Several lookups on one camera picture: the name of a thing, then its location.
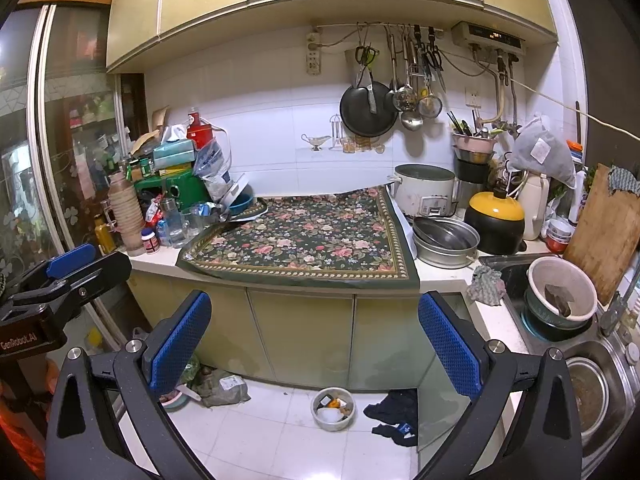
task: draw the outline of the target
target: black cloth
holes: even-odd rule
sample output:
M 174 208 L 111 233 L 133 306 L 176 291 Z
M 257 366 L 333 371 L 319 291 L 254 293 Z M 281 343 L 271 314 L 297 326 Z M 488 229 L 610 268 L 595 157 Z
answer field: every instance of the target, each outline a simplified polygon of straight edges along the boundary
M 391 438 L 398 446 L 418 444 L 418 390 L 415 388 L 389 391 L 382 402 L 367 406 L 364 414 L 387 424 L 380 424 L 371 433 Z

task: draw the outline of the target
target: digital display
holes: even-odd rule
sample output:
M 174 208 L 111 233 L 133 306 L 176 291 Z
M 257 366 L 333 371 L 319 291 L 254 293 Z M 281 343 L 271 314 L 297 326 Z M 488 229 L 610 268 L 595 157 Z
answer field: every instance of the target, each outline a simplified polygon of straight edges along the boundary
M 522 48 L 522 44 L 520 43 L 520 40 L 518 38 L 515 38 L 514 36 L 510 36 L 509 34 L 505 34 L 503 32 L 498 32 L 497 30 L 491 30 L 490 28 L 480 27 L 479 25 L 471 25 L 471 23 L 469 23 L 469 33 L 473 36 L 485 38 L 486 40 L 498 41 L 499 43 L 503 43 L 515 48 Z

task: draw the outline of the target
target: black pot with yellow lid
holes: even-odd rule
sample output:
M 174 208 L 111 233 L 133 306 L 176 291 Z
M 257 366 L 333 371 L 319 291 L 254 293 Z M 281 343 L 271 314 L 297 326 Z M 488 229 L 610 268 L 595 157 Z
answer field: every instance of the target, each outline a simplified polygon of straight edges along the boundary
M 478 250 L 489 254 L 515 254 L 524 250 L 524 209 L 503 189 L 471 197 L 465 222 L 480 235 Z

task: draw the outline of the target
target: bolt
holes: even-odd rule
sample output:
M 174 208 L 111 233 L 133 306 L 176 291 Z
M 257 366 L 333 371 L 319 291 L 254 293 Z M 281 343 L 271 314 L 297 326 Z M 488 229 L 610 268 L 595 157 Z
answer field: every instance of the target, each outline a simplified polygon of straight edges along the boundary
M 507 349 L 504 343 L 498 339 L 491 339 L 491 341 L 487 343 L 487 346 L 494 354 L 501 354 Z
M 82 355 L 82 349 L 77 346 L 73 347 L 69 352 L 66 353 L 66 356 L 71 359 L 78 359 Z
M 554 361 L 559 361 L 560 359 L 562 359 L 564 357 L 562 355 L 562 352 L 558 348 L 550 348 L 549 349 L 549 355 L 551 356 L 551 358 Z
M 132 339 L 125 345 L 125 350 L 130 354 L 135 354 L 142 348 L 142 341 L 140 339 Z

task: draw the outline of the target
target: tissue box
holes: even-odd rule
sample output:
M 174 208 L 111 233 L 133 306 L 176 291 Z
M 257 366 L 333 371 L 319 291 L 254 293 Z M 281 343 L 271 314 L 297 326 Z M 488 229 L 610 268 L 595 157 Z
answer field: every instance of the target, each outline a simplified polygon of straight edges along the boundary
M 196 152 L 191 139 L 164 142 L 154 149 L 154 167 L 164 170 L 170 166 L 177 166 L 185 162 L 196 160 Z

